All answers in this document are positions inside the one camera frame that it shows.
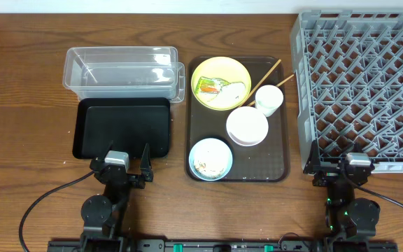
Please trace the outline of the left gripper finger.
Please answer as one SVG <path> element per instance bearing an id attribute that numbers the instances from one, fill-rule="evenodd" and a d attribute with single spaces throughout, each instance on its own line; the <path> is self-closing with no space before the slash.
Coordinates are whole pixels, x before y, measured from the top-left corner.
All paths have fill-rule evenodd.
<path id="1" fill-rule="evenodd" d="M 104 154 L 102 155 L 102 158 L 105 158 L 108 155 L 108 153 L 112 150 L 112 147 L 113 147 L 113 141 L 110 141 L 108 143 L 106 150 L 104 151 Z"/>
<path id="2" fill-rule="evenodd" d="M 154 174 L 150 161 L 150 145 L 147 143 L 143 150 L 140 164 L 141 175 L 146 182 L 153 182 Z"/>

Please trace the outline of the rice and food scraps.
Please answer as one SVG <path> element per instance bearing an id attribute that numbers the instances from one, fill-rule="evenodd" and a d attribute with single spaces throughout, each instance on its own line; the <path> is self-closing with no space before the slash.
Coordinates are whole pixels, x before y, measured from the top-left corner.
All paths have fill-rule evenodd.
<path id="1" fill-rule="evenodd" d="M 198 145 L 194 152 L 194 168 L 210 179 L 222 175 L 229 162 L 229 152 L 220 143 L 204 142 Z"/>

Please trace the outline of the light blue bowl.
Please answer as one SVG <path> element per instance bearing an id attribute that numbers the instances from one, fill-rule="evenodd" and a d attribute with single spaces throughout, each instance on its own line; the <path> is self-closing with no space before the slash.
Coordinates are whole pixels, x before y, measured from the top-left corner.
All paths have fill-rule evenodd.
<path id="1" fill-rule="evenodd" d="M 197 149 L 198 145 L 201 144 L 201 143 L 204 143 L 204 142 L 220 143 L 220 144 L 222 144 L 222 145 L 228 150 L 228 152 L 229 152 L 228 167 L 226 168 L 225 172 L 224 172 L 222 175 L 220 175 L 219 177 L 216 177 L 216 178 L 209 178 L 209 177 L 202 176 L 202 175 L 194 168 L 194 165 L 193 165 L 193 163 L 192 163 L 192 162 L 194 161 L 194 152 L 195 152 L 195 150 Z M 233 158 L 233 155 L 232 155 L 232 151 L 230 150 L 229 146 L 228 146 L 224 141 L 221 141 L 221 140 L 216 139 L 216 138 L 206 138 L 206 139 L 202 139 L 201 141 L 198 141 L 198 142 L 191 148 L 190 153 L 189 153 L 189 156 L 188 156 L 188 164 L 189 164 L 189 167 L 190 167 L 190 171 L 192 171 L 192 172 L 194 173 L 194 175 L 195 175 L 197 178 L 199 178 L 199 179 L 201 179 L 201 180 L 203 180 L 203 181 L 218 181 L 218 180 L 222 179 L 223 177 L 225 177 L 225 176 L 229 173 L 229 171 L 230 171 L 230 169 L 232 168 L 232 165 L 233 165 L 233 159 L 234 159 L 234 158 Z"/>

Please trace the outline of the pink bowl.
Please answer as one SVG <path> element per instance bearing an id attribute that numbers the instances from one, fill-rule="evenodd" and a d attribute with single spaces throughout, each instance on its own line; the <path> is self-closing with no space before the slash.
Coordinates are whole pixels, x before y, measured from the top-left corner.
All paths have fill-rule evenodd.
<path id="1" fill-rule="evenodd" d="M 226 131 L 233 142 L 240 146 L 261 143 L 269 131 L 269 123 L 263 113 L 254 107 L 234 109 L 226 120 Z"/>

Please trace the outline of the white plastic cup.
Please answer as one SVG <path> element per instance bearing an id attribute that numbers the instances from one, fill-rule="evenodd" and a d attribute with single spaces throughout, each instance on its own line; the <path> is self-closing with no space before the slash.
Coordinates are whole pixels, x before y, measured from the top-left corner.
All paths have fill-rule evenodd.
<path id="1" fill-rule="evenodd" d="M 283 92 L 279 87 L 264 85 L 256 92 L 255 108 L 269 117 L 282 105 L 283 99 Z"/>

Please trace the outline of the colourful snack wrapper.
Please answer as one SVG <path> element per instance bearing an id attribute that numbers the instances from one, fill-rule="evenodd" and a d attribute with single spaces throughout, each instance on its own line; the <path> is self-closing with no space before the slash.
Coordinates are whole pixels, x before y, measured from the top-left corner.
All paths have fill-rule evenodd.
<path id="1" fill-rule="evenodd" d="M 196 87 L 195 93 L 219 94 L 223 87 L 230 85 L 230 82 L 221 78 L 207 78 L 200 77 Z"/>

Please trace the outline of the yellow plate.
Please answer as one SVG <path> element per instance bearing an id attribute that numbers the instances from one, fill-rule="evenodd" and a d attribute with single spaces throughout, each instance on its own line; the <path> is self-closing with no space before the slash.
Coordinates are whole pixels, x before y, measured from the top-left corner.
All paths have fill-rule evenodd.
<path id="1" fill-rule="evenodd" d="M 195 93 L 195 87 L 200 77 L 221 78 L 231 83 L 243 83 L 246 91 L 243 93 L 243 99 L 229 108 L 212 107 L 209 102 L 215 98 L 216 94 Z M 226 111 L 236 108 L 249 94 L 251 89 L 251 77 L 246 67 L 238 60 L 231 57 L 211 57 L 202 61 L 192 72 L 191 89 L 195 99 L 203 106 L 217 110 Z"/>

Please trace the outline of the white tissue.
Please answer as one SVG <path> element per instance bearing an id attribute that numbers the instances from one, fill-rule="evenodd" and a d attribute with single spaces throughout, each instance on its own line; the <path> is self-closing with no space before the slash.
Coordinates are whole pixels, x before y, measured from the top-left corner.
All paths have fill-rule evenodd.
<path id="1" fill-rule="evenodd" d="M 243 83 L 231 83 L 223 86 L 209 104 L 218 109 L 227 109 L 243 99 L 246 86 Z"/>

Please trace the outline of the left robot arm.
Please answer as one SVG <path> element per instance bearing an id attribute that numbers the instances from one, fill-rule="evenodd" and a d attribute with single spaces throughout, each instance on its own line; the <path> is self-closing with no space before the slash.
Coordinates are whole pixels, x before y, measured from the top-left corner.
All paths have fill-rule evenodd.
<path id="1" fill-rule="evenodd" d="M 143 189 L 153 181 L 150 145 L 143 149 L 140 174 L 130 174 L 129 155 L 114 151 L 112 145 L 92 159 L 90 169 L 98 182 L 105 185 L 101 195 L 93 195 L 83 203 L 84 222 L 80 251 L 134 251 L 136 244 L 122 232 L 122 224 L 133 189 Z"/>

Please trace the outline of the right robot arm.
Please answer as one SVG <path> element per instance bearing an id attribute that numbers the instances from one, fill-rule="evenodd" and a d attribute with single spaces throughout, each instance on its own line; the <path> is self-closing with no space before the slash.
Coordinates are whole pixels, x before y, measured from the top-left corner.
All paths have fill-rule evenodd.
<path id="1" fill-rule="evenodd" d="M 369 250 L 380 206 L 370 199 L 357 198 L 355 189 L 368 182 L 373 170 L 371 159 L 357 143 L 336 164 L 322 163 L 318 142 L 311 143 L 303 172 L 313 176 L 314 186 L 327 188 L 325 222 L 330 229 L 330 235 L 312 243 L 311 251 Z"/>

